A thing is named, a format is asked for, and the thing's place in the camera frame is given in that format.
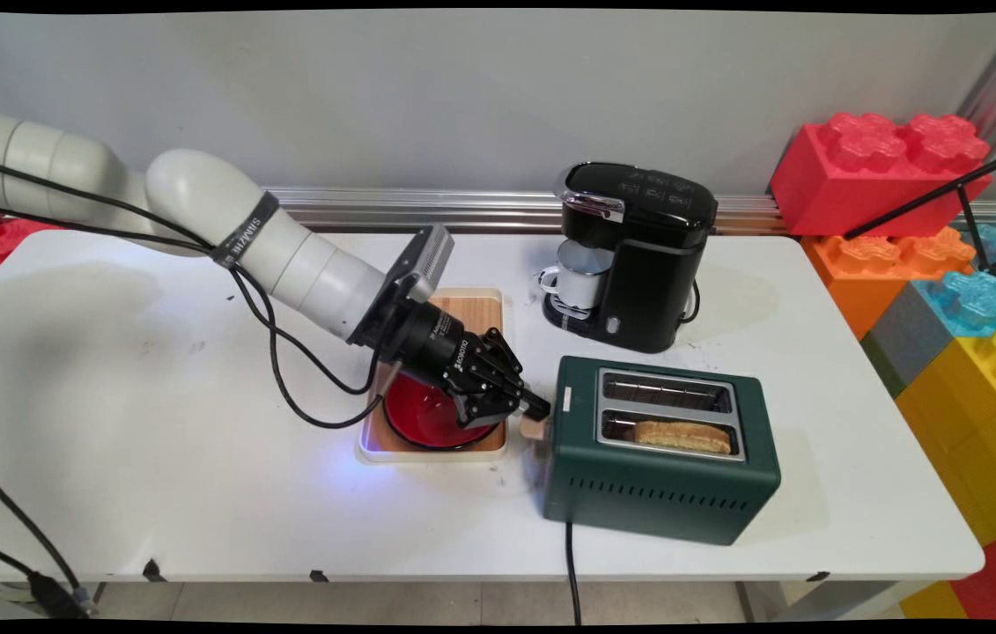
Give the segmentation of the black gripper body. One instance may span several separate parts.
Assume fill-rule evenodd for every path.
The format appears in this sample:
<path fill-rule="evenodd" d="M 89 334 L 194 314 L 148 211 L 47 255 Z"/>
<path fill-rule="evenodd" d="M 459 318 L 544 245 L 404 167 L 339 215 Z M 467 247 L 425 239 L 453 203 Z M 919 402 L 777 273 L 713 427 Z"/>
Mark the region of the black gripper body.
<path fill-rule="evenodd" d="M 467 379 L 482 338 L 440 306 L 402 299 L 380 305 L 380 363 L 441 392 L 474 392 Z"/>

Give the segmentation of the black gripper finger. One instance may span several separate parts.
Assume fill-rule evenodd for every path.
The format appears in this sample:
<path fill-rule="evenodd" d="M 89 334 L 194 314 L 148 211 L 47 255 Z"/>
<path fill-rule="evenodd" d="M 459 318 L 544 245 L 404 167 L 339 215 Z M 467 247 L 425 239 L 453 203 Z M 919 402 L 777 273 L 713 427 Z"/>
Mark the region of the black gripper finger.
<path fill-rule="evenodd" d="M 523 387 L 512 392 L 486 389 L 481 392 L 452 392 L 454 421 L 459 429 L 490 428 L 508 417 L 528 417 L 546 420 L 551 413 L 550 402 Z"/>
<path fill-rule="evenodd" d="M 498 329 L 482 335 L 469 334 L 469 392 L 500 389 L 512 392 L 523 387 L 534 393 L 523 378 L 522 363 L 514 356 L 509 342 Z"/>

